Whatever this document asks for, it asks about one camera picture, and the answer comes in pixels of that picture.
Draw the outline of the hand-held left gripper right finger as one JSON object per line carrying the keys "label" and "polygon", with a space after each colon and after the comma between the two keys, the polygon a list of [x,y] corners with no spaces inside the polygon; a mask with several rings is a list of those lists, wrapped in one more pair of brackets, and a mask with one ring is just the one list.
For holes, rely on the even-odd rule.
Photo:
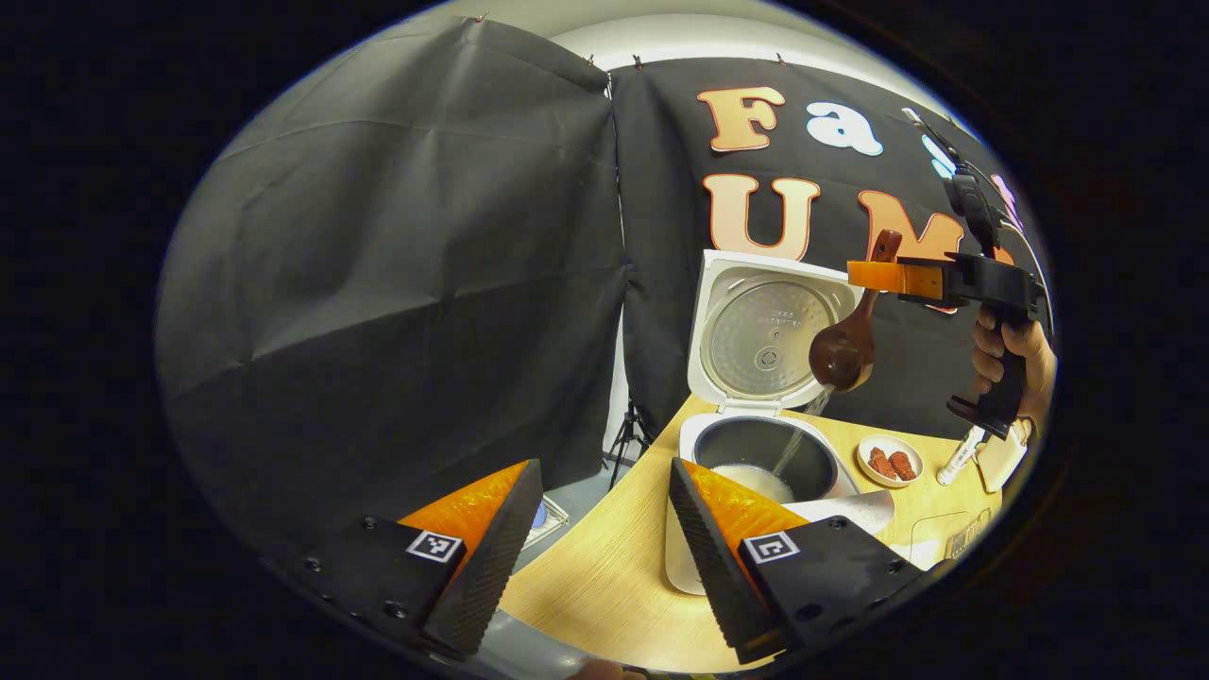
{"label": "hand-held left gripper right finger", "polygon": [[926,589],[922,569],[846,514],[805,519],[683,459],[669,499],[742,664],[818,655]]}

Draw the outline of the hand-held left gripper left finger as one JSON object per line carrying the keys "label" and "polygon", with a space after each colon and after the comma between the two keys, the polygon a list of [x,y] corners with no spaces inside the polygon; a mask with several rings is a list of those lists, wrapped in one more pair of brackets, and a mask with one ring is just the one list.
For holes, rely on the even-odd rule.
{"label": "hand-held left gripper left finger", "polygon": [[543,500],[536,459],[401,519],[363,514],[266,566],[363,636],[416,655],[476,655]]}

